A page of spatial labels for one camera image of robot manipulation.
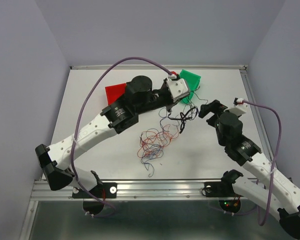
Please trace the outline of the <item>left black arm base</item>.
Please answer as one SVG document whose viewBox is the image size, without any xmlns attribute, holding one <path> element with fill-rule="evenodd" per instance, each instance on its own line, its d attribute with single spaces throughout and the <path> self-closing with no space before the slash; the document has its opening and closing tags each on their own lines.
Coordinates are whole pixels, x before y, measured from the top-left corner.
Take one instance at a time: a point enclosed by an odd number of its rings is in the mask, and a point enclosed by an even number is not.
<svg viewBox="0 0 300 240">
<path fill-rule="evenodd" d="M 89 193 L 98 199 L 115 199 L 117 197 L 118 184 L 116 182 L 102 182 L 97 173 L 91 170 L 79 172 L 79 182 L 87 187 Z M 86 193 L 80 185 L 73 182 L 70 185 L 72 189 L 73 199 L 92 199 L 88 193 Z"/>
</svg>

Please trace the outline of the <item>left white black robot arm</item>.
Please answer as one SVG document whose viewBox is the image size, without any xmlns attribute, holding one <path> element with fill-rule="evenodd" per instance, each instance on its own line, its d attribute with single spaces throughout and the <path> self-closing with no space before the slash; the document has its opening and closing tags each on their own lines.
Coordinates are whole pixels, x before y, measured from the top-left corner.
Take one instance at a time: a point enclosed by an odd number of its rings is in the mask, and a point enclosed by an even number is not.
<svg viewBox="0 0 300 240">
<path fill-rule="evenodd" d="M 74 161 L 102 141 L 138 123 L 140 114 L 174 106 L 187 90 L 179 79 L 165 79 L 160 89 L 153 89 L 149 77 L 136 76 L 126 83 L 124 93 L 116 101 L 77 133 L 49 146 L 37 146 L 35 153 L 50 189 L 57 191 L 73 186 L 90 197 L 98 196 L 103 183 L 97 173 L 73 167 Z"/>
</svg>

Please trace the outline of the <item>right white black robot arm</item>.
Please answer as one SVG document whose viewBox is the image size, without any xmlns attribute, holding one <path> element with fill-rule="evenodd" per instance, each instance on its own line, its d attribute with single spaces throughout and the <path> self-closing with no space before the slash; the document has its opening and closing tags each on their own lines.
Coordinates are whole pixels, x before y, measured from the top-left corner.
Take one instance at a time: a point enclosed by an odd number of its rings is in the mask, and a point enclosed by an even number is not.
<svg viewBox="0 0 300 240">
<path fill-rule="evenodd" d="M 246 197 L 265 210 L 266 218 L 272 215 L 288 235 L 300 240 L 300 188 L 278 170 L 275 156 L 269 160 L 256 143 L 243 135 L 240 117 L 251 102 L 235 98 L 233 104 L 227 107 L 218 100 L 203 104 L 199 117 L 213 114 L 206 122 L 215 128 L 218 144 L 231 160 L 254 175 L 263 186 L 231 170 L 220 180 L 221 192 Z"/>
</svg>

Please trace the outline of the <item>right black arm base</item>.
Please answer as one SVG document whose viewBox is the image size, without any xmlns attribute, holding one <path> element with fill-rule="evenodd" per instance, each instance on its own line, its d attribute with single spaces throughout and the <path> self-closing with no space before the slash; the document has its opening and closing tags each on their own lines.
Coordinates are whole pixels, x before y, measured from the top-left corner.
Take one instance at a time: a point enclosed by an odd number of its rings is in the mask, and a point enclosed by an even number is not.
<svg viewBox="0 0 300 240">
<path fill-rule="evenodd" d="M 230 198 L 235 196 L 233 184 L 244 175 L 232 169 L 226 171 L 219 181 L 206 181 L 201 194 L 207 198 Z"/>
</svg>

